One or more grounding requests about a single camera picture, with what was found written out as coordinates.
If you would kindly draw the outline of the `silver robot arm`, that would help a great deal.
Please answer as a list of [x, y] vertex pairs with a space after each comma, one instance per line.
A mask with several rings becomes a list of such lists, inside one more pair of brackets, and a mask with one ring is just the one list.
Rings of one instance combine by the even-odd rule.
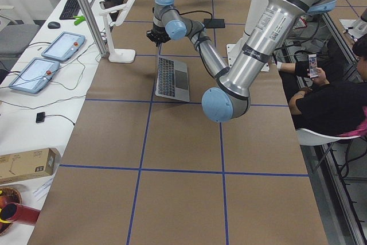
[[220, 57], [204, 24], [181, 16], [174, 0], [155, 0], [153, 28], [147, 36], [156, 44], [184, 37], [192, 42], [217, 83], [202, 96], [203, 112], [214, 122], [227, 122], [248, 111], [251, 84], [299, 17], [331, 11], [335, 4], [336, 0], [268, 0], [251, 34], [240, 43], [232, 66]]

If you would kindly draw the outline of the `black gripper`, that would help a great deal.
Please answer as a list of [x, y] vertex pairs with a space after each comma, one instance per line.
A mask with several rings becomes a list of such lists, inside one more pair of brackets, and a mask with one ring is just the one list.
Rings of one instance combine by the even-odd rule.
[[151, 30], [146, 32], [147, 38], [156, 46], [160, 46], [171, 40], [164, 27], [153, 25]]

